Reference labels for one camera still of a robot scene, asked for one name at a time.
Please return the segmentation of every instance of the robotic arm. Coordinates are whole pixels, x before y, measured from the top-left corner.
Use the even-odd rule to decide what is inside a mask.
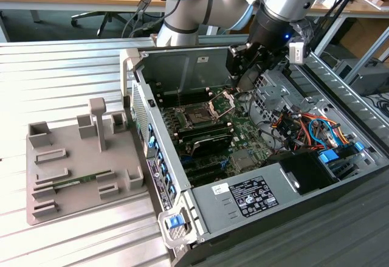
[[[314,1],[263,0],[250,26],[247,42],[229,47],[226,66],[233,84],[255,64],[260,73],[274,68],[288,52],[294,63],[303,62],[304,43],[292,43],[291,39],[295,31],[300,34],[298,38],[305,38],[299,22]]]
[[[257,5],[247,42],[228,49],[226,67],[232,84],[237,85],[253,65],[257,65],[262,73],[276,66],[288,52],[292,62],[302,63],[305,57],[304,42],[307,40],[301,21],[314,1],[167,0],[166,13],[173,13],[165,18],[157,37],[157,46],[197,44],[200,24],[242,29],[251,17],[253,6]],[[303,42],[292,43],[292,39],[295,41],[298,38]]]

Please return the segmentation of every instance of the chip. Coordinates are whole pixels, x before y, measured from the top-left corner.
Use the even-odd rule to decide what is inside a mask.
[[[231,154],[231,158],[239,170],[244,170],[255,165],[247,150],[238,150]]]
[[[203,107],[186,108],[185,116],[192,124],[212,121],[209,112]]]

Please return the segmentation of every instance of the power supply label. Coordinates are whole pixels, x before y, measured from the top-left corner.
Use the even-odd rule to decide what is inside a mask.
[[[278,205],[262,176],[232,185],[230,191],[244,217],[251,217]]]

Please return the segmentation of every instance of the chair wheel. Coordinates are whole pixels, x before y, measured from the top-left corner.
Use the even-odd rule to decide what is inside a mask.
[[[73,27],[77,28],[77,27],[78,27],[77,20],[76,20],[76,19],[73,19],[73,20],[71,21],[71,25],[72,25]]]

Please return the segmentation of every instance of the motherboard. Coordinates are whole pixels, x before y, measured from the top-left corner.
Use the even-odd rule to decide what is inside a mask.
[[[156,96],[193,186],[254,170],[272,154],[248,117],[247,104],[238,101],[229,89]]]

